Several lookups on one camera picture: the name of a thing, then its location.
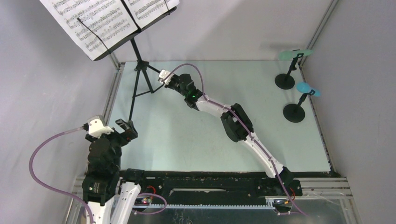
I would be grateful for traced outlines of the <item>black music stand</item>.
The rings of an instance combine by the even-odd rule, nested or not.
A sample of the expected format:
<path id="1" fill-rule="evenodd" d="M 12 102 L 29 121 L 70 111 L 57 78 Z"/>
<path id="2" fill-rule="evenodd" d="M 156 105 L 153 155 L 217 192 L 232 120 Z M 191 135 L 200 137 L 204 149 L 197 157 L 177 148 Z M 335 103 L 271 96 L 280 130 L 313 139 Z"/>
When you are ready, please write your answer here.
<path id="1" fill-rule="evenodd" d="M 127 4 L 126 4 L 127 0 L 122 0 L 122 3 L 124 5 L 124 7 L 126 8 L 127 12 L 129 13 L 129 15 L 132 17 L 131 12 L 129 11 Z M 128 35 L 127 37 L 125 37 L 124 39 L 122 39 L 119 43 L 117 43 L 114 47 L 112 47 L 112 51 L 110 51 L 108 54 L 103 54 L 102 56 L 100 56 L 99 58 L 97 58 L 94 61 L 98 61 L 106 56 L 111 55 L 118 47 L 122 46 L 123 44 L 125 44 L 126 42 L 130 41 L 132 46 L 133 46 L 133 50 L 135 52 L 136 58 L 137 58 L 137 66 L 135 68 L 135 71 L 137 71 L 137 73 L 143 73 L 144 77 L 147 79 L 148 75 L 147 75 L 147 68 L 150 69 L 154 69 L 154 67 L 152 67 L 149 62 L 142 60 L 140 52 L 137 48 L 136 42 L 134 40 L 134 38 L 140 34 L 142 31 L 146 30 L 147 28 L 149 28 L 150 26 L 152 26 L 153 24 L 155 24 L 156 22 L 160 21 L 162 18 L 164 18 L 165 16 L 171 14 L 172 12 L 174 12 L 176 10 L 177 6 L 173 9 L 170 10 L 170 12 L 168 14 L 163 14 L 161 15 L 159 18 L 155 19 L 153 22 L 151 22 L 150 24 L 148 24 L 147 26 L 145 26 L 144 28 L 139 28 L 137 26 L 137 24 L 135 23 L 133 17 L 133 21 L 136 24 L 136 26 L 138 27 L 137 31 L 133 32 L 132 34 Z"/>

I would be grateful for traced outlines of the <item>sheet music page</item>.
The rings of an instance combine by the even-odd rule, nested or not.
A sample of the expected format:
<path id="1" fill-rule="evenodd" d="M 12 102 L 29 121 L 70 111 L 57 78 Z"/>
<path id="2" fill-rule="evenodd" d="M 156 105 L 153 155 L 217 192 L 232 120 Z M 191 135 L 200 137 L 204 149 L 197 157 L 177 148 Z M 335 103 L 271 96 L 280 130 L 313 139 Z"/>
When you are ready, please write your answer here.
<path id="1" fill-rule="evenodd" d="M 121 0 L 42 0 L 41 3 L 92 61 L 108 54 L 138 29 Z"/>
<path id="2" fill-rule="evenodd" d="M 179 0 L 127 0 L 127 7 L 139 28 L 144 28 L 180 4 Z"/>

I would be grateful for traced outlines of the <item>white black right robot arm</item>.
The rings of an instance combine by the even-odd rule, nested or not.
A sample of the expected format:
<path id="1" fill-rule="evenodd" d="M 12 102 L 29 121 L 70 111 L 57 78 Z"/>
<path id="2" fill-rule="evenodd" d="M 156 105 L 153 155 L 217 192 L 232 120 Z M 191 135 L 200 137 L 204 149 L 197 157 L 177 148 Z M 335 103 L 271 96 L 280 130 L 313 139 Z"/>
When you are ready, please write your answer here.
<path id="1" fill-rule="evenodd" d="M 209 98 L 195 86 L 189 74 L 167 75 L 164 84 L 165 87 L 180 93 L 190 108 L 219 118 L 228 138 L 233 142 L 245 144 L 258 157 L 266 175 L 276 178 L 271 183 L 274 193 L 284 195 L 289 191 L 294 175 L 261 143 L 254 132 L 253 123 L 240 104 L 226 105 Z"/>

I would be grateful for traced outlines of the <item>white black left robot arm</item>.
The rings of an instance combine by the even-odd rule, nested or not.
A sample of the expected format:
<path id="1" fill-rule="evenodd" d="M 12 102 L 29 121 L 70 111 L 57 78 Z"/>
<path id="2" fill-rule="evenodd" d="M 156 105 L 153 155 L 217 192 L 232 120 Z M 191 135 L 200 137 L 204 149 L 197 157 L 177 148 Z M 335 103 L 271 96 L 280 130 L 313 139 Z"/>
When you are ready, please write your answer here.
<path id="1" fill-rule="evenodd" d="M 90 118 L 83 129 L 90 142 L 88 166 L 82 189 L 88 224 L 126 224 L 133 200 L 146 192 L 148 182 L 137 176 L 131 181 L 120 179 L 122 147 L 138 137 L 131 120 L 118 119 L 123 129 L 117 132 L 106 126 L 102 116 Z"/>

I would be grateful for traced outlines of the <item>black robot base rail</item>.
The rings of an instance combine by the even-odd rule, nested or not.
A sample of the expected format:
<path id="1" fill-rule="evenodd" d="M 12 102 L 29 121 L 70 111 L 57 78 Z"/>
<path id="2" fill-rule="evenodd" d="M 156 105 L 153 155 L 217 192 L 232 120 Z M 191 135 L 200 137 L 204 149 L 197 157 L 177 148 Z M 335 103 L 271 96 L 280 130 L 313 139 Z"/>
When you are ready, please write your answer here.
<path id="1" fill-rule="evenodd" d="M 126 169 L 125 181 L 135 181 L 142 192 L 162 196 L 168 206 L 250 207 L 264 206 L 270 198 L 302 196 L 300 181 L 282 188 L 265 172 L 181 172 Z"/>

